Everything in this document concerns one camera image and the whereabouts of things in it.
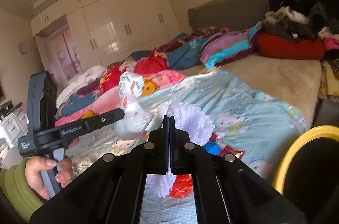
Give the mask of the green sleeve left forearm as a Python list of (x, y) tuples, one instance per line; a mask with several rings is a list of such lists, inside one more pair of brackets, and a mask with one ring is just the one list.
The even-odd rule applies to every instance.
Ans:
[(30, 188), (25, 178), (28, 159), (8, 169), (1, 168), (1, 189), (14, 211), (26, 222), (44, 202)]

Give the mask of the person's left hand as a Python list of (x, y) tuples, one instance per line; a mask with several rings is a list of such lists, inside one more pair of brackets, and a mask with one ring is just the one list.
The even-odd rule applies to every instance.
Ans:
[(51, 197), (48, 193), (51, 185), (48, 171), (51, 171), (55, 176), (52, 180), (55, 180), (56, 184), (62, 188), (70, 184), (74, 176), (72, 161), (67, 156), (59, 163), (43, 156), (35, 156), (29, 159), (25, 166), (27, 184), (44, 200), (49, 200)]

